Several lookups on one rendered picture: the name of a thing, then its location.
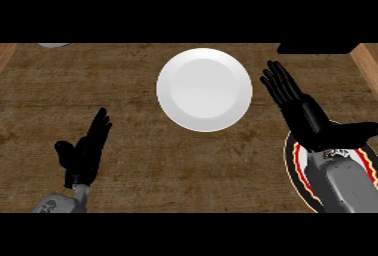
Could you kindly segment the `black plate with red rim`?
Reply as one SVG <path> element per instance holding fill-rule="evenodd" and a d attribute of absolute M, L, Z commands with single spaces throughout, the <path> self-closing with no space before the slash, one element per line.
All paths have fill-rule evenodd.
<path fill-rule="evenodd" d="M 330 149 L 325 151 L 330 151 L 330 155 L 340 154 L 345 157 L 350 156 L 353 158 L 364 167 L 374 186 L 378 189 L 378 153 L 371 145 L 367 144 L 358 149 Z M 284 147 L 284 160 L 291 184 L 308 207 L 316 213 L 327 213 L 305 173 L 309 153 L 306 148 L 299 144 L 293 134 L 288 134 Z"/>

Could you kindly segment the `white oval plate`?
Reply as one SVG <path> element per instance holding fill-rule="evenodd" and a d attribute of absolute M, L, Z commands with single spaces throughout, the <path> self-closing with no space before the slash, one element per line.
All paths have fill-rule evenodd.
<path fill-rule="evenodd" d="M 157 78 L 157 100 L 170 120 L 197 132 L 218 132 L 244 117 L 253 83 L 237 58 L 212 48 L 181 52 Z"/>

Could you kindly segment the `black box appliance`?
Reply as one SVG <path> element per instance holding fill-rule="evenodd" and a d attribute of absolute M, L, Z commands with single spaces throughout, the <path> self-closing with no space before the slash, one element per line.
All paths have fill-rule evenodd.
<path fill-rule="evenodd" d="M 358 43 L 278 43 L 280 54 L 349 54 Z"/>

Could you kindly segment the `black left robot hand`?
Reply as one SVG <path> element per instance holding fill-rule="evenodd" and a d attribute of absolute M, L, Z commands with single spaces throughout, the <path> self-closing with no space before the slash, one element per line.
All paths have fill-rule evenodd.
<path fill-rule="evenodd" d="M 61 140 L 55 143 L 60 165 L 65 169 L 64 187 L 73 189 L 77 185 L 92 185 L 96 179 L 102 151 L 113 123 L 107 109 L 101 108 L 94 118 L 89 132 L 76 145 Z"/>

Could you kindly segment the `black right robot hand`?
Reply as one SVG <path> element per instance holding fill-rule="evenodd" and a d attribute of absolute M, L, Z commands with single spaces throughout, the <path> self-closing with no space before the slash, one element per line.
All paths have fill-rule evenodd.
<path fill-rule="evenodd" d="M 306 94 L 280 61 L 268 61 L 260 81 L 281 110 L 291 134 L 311 151 L 358 149 L 378 136 L 378 122 L 337 124 Z"/>

